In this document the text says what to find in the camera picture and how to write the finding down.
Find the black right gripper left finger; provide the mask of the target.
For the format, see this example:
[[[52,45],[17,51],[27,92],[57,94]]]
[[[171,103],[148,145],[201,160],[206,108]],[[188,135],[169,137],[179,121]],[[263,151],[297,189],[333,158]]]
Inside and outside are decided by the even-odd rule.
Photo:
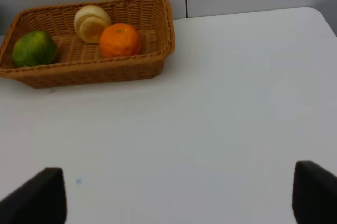
[[[63,170],[45,168],[1,200],[1,223],[65,223]]]

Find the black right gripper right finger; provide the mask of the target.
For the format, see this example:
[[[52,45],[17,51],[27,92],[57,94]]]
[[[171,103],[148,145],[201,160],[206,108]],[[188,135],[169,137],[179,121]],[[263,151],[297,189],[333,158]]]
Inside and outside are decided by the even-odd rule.
[[[292,209],[297,223],[336,224],[336,176],[312,161],[298,161]]]

